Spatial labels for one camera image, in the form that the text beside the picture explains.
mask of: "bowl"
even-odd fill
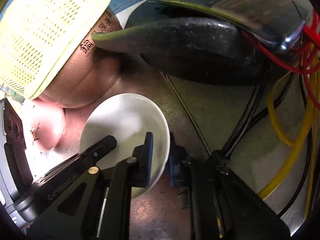
[[[147,132],[152,132],[154,137],[150,183],[147,188],[133,187],[131,197],[135,198],[156,184],[169,156],[169,127],[154,102],[138,94],[119,94],[102,102],[83,129],[80,152],[113,135],[117,147],[97,163],[102,170],[110,168],[132,156],[134,148],[144,143]]]

